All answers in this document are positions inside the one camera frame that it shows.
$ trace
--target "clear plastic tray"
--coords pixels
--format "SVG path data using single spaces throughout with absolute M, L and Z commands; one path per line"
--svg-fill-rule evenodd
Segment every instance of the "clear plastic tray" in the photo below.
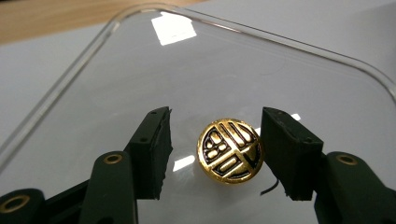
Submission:
M 141 223 L 317 223 L 313 202 L 292 202 L 264 164 L 247 183 L 222 185 L 195 160 L 204 127 L 235 118 L 260 127 L 263 106 L 298 114 L 324 152 L 355 154 L 396 189 L 395 85 L 369 64 L 282 36 L 166 5 L 117 15 L 0 151 L 0 194 L 53 196 L 90 177 L 95 159 L 123 150 L 152 109 L 173 108 L 159 201 L 138 201 Z

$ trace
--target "thin wire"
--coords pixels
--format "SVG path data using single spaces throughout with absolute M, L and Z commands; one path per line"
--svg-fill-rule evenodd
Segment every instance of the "thin wire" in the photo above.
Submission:
M 264 194 L 270 192 L 271 190 L 275 189 L 275 188 L 277 187 L 278 184 L 279 184 L 279 179 L 277 178 L 275 184 L 274 184 L 271 188 L 266 189 L 266 190 L 263 190 L 263 191 L 260 193 L 260 196 L 262 196 L 262 195 L 264 195 Z

